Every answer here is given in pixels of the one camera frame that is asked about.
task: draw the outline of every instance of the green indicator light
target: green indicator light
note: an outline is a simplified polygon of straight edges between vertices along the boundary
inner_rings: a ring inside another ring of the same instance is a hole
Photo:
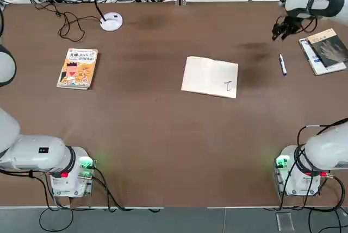
[[[80,166],[83,168],[93,168],[93,160],[87,156],[81,157]]]
[[[281,155],[276,159],[277,168],[287,168],[290,157],[288,155]]]

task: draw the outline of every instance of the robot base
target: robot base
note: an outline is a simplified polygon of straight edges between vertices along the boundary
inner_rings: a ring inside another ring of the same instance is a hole
[[[294,151],[296,149],[296,145],[290,145],[284,148],[280,154],[280,156],[287,156],[289,159],[287,161],[287,165],[284,168],[276,168],[275,164],[275,178],[276,178],[276,187],[278,189],[279,195],[281,196],[284,191],[284,184],[288,177],[289,171],[294,164]],[[302,173],[298,167],[295,165],[291,176],[288,179],[287,187],[285,189],[285,193],[290,196],[305,196],[308,192],[308,188],[310,185],[310,176]],[[318,192],[318,187],[320,185],[320,176],[314,176],[312,185],[309,189],[308,195],[313,196]]]
[[[75,152],[75,165],[66,178],[51,177],[53,195],[57,197],[82,197],[92,192],[93,180],[82,177],[84,168],[81,167],[81,160],[90,159],[87,152],[81,147],[72,147]]]

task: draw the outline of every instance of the lamp base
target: lamp base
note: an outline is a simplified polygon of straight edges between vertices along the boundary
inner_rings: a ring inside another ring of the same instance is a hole
[[[116,12],[109,12],[104,15],[106,21],[103,18],[100,19],[100,26],[106,31],[115,31],[119,29],[123,24],[123,18]]]

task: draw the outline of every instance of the cartoon book cover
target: cartoon book cover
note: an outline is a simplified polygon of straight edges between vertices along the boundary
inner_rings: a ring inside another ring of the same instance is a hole
[[[90,87],[98,50],[70,48],[61,69],[57,87],[83,89]]]

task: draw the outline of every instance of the hand illustration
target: hand illustration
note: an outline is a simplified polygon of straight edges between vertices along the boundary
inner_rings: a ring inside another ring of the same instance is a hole
[[[344,51],[337,44],[332,45],[330,41],[324,41],[320,46],[321,54],[325,57],[336,61],[336,62],[344,62],[347,60],[347,56],[344,54]]]

